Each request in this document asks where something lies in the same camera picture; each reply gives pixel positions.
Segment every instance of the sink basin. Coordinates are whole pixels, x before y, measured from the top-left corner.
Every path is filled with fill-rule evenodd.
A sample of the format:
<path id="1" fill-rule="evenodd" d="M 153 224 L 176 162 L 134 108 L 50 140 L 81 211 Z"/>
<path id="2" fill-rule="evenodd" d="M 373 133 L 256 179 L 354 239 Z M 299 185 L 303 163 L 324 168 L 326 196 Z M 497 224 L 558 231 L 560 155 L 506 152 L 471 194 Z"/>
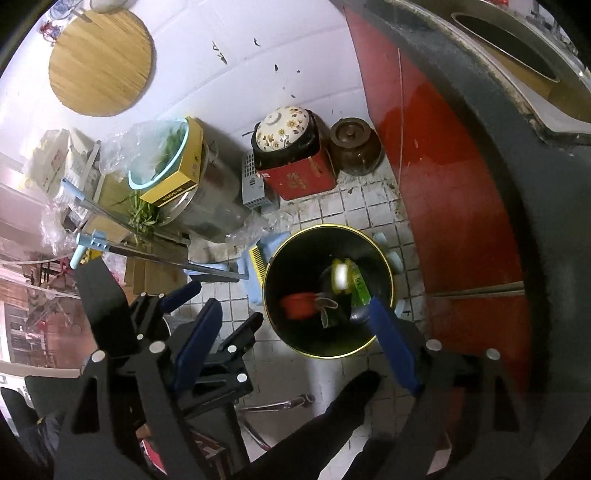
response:
<path id="1" fill-rule="evenodd" d="M 570 52 L 536 25 L 484 0 L 412 0 L 462 30 L 509 73 L 562 113 L 591 122 L 589 81 Z"/>
<path id="2" fill-rule="evenodd" d="M 520 65 L 551 82 L 558 82 L 558 77 L 550 65 L 548 65 L 548 62 L 533 48 L 522 42 L 512 33 L 486 20 L 471 15 L 454 13 L 452 17 L 457 24 L 468 30 L 480 42 L 485 43 L 486 46 L 493 47 L 512 61 L 518 62 Z"/>

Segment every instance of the ceramic pot lid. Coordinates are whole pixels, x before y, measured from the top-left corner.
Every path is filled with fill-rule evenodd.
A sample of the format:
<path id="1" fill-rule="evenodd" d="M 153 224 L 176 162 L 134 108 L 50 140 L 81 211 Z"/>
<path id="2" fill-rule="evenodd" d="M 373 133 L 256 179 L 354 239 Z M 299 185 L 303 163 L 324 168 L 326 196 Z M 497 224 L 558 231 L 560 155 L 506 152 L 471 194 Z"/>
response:
<path id="1" fill-rule="evenodd" d="M 273 110 L 256 130 L 256 144 L 263 152 L 282 150 L 294 143 L 308 128 L 310 116 L 299 106 Z"/>
<path id="2" fill-rule="evenodd" d="M 338 147 L 357 148 L 369 141 L 371 132 L 371 127 L 365 120 L 342 118 L 330 129 L 330 139 Z"/>

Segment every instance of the metal bolt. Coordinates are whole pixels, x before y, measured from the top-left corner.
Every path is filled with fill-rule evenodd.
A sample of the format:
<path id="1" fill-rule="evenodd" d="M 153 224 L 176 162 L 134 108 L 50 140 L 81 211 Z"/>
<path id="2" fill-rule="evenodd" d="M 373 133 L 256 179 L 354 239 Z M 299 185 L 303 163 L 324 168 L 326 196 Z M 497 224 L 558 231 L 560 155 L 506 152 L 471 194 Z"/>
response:
<path id="1" fill-rule="evenodd" d="M 491 360 L 500 360 L 501 359 L 501 353 L 496 348 L 489 348 L 486 351 L 486 356 L 488 358 L 490 358 Z"/>
<path id="2" fill-rule="evenodd" d="M 429 350 L 431 350 L 432 352 L 440 352 L 441 349 L 443 348 L 443 345 L 441 344 L 441 342 L 435 338 L 431 338 L 430 340 L 427 340 L 427 348 Z"/>
<path id="3" fill-rule="evenodd" d="M 102 362 L 105 359 L 105 357 L 106 354 L 103 350 L 97 350 L 95 353 L 92 354 L 90 358 L 92 358 L 92 361 L 97 364 L 98 362 Z"/>
<path id="4" fill-rule="evenodd" d="M 157 342 L 150 344 L 150 352 L 152 353 L 162 353 L 166 348 L 166 344 L 158 340 Z"/>

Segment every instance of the red plastic cup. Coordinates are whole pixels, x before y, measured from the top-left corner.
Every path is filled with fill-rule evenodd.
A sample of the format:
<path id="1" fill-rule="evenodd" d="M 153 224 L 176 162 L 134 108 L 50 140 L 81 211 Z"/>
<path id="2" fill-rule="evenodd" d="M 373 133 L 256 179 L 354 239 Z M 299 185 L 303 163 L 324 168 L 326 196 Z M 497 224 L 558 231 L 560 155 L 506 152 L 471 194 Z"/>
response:
<path id="1" fill-rule="evenodd" d="M 314 306 L 315 299 L 315 293 L 305 291 L 287 295 L 280 300 L 279 304 L 285 310 L 288 320 L 306 320 L 318 313 Z"/>

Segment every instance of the blue gripper pad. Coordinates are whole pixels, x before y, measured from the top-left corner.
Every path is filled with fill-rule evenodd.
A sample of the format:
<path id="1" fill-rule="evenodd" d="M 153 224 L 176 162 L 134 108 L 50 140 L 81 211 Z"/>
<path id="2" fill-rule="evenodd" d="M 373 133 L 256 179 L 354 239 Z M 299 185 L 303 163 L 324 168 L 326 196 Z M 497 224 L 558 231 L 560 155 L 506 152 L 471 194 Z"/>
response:
<path id="1" fill-rule="evenodd" d="M 415 372 L 416 358 L 397 327 L 397 323 L 404 320 L 397 318 L 392 309 L 385 307 L 377 298 L 369 302 L 368 313 L 370 328 L 378 337 L 396 380 L 400 386 L 416 394 L 421 387 Z"/>
<path id="2" fill-rule="evenodd" d="M 197 315 L 195 328 L 176 358 L 170 385 L 173 392 L 193 388 L 221 328 L 222 305 L 216 299 L 209 299 Z"/>

